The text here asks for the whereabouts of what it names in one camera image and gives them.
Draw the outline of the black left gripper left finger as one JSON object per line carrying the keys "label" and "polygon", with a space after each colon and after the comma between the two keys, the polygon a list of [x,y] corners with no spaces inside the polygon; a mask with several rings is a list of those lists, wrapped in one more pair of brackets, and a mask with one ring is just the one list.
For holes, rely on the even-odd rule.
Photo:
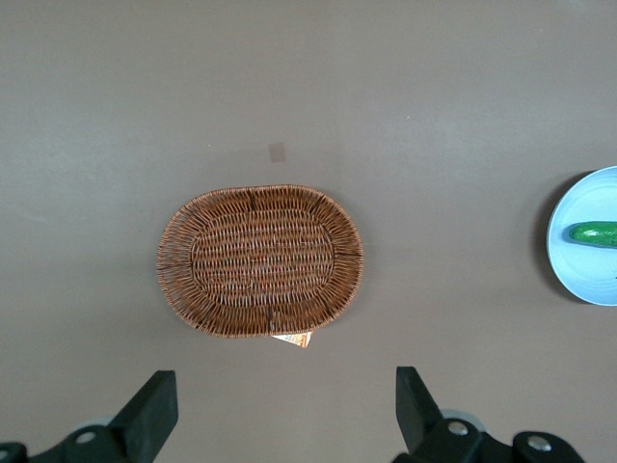
{"label": "black left gripper left finger", "polygon": [[30,455],[25,445],[1,445],[3,462],[152,462],[178,421],[176,375],[158,370],[106,424],[90,424],[71,432],[42,453]]}

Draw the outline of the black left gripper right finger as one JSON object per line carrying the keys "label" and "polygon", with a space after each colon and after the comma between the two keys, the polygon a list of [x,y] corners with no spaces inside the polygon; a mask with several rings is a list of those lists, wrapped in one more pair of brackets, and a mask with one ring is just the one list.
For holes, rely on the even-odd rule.
{"label": "black left gripper right finger", "polygon": [[396,462],[578,462],[560,437],[537,430],[516,434],[510,445],[460,417],[447,417],[414,367],[396,369],[395,411],[407,451]]}

